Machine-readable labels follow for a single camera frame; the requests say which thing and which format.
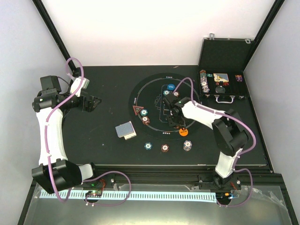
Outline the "triangular red dealer button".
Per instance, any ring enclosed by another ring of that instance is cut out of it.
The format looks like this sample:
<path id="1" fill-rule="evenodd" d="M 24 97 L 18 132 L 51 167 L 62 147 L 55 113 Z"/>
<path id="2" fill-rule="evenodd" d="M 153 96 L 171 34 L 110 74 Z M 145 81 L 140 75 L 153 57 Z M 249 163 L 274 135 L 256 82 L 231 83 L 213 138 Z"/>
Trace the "triangular red dealer button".
<path id="1" fill-rule="evenodd" d="M 138 115 L 138 113 L 139 113 L 142 109 L 144 109 L 143 106 L 133 105 L 133 110 L 134 110 L 135 115 Z"/>

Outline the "green chips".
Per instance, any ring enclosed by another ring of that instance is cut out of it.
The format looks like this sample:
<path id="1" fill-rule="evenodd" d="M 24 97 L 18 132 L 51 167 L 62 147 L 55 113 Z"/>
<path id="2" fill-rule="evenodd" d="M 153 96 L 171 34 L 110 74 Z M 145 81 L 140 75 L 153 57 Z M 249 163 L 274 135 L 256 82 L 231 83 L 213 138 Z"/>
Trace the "green chips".
<path id="1" fill-rule="evenodd" d="M 141 115 L 142 117 L 147 116 L 147 115 L 148 115 L 148 110 L 142 109 L 142 110 L 140 111 L 140 115 Z"/>
<path id="2" fill-rule="evenodd" d="M 168 90 L 164 90 L 164 95 L 168 95 L 170 92 Z"/>

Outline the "red poker chip stack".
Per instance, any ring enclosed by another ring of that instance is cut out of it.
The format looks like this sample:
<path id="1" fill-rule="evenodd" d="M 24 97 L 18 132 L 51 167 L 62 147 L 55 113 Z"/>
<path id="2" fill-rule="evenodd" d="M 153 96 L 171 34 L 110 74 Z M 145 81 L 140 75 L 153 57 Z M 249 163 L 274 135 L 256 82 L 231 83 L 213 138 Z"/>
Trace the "red poker chip stack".
<path id="1" fill-rule="evenodd" d="M 163 144 L 162 146 L 161 146 L 161 151 L 162 152 L 167 152 L 169 150 L 169 146 L 167 145 L 167 144 Z"/>

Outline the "blue round blind button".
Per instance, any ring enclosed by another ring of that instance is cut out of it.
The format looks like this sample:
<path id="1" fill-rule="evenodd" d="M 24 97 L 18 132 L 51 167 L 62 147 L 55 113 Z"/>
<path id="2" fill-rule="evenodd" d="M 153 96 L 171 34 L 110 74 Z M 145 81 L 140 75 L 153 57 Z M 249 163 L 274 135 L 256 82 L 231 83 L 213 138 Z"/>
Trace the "blue round blind button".
<path id="1" fill-rule="evenodd" d="M 168 91 L 174 91 L 175 88 L 176 88 L 176 86 L 175 86 L 174 84 L 168 84 L 168 85 L 167 85 L 167 90 L 168 90 Z"/>

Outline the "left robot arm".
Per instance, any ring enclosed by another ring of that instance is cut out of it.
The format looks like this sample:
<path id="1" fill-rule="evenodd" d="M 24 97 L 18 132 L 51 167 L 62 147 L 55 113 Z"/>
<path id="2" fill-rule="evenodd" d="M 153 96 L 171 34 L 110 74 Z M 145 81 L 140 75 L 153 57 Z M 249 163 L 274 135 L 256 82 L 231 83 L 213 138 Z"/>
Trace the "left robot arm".
<path id="1" fill-rule="evenodd" d="M 80 185 L 83 181 L 96 187 L 101 180 L 93 163 L 76 165 L 68 160 L 63 144 L 64 112 L 72 108 L 92 112 L 102 102 L 84 92 L 81 96 L 60 94 L 56 89 L 40 91 L 32 107 L 40 126 L 41 152 L 38 167 L 32 169 L 33 179 L 49 194 Z"/>

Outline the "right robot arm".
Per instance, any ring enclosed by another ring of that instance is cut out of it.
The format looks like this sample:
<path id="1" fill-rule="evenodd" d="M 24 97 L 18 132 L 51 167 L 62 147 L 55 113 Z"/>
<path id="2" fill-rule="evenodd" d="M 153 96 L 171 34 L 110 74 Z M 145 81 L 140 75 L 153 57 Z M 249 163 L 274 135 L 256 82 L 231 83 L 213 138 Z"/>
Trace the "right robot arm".
<path id="1" fill-rule="evenodd" d="M 213 130 L 220 149 L 213 183 L 219 189 L 228 186 L 237 159 L 248 142 L 248 133 L 239 115 L 233 110 L 218 111 L 194 102 L 188 97 L 179 99 L 173 94 L 165 96 L 163 102 L 170 111 L 170 115 L 167 116 L 170 127 L 186 131 L 186 120 L 191 119 Z"/>

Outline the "green poker chip stack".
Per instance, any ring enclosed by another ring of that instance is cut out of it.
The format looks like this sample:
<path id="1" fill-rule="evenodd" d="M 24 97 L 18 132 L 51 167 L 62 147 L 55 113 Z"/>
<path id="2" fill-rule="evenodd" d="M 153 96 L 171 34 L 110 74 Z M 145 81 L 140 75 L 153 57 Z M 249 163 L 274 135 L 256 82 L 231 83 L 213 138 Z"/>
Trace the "green poker chip stack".
<path id="1" fill-rule="evenodd" d="M 152 149 L 152 143 L 150 143 L 150 142 L 145 143 L 144 148 L 146 150 L 151 150 Z"/>

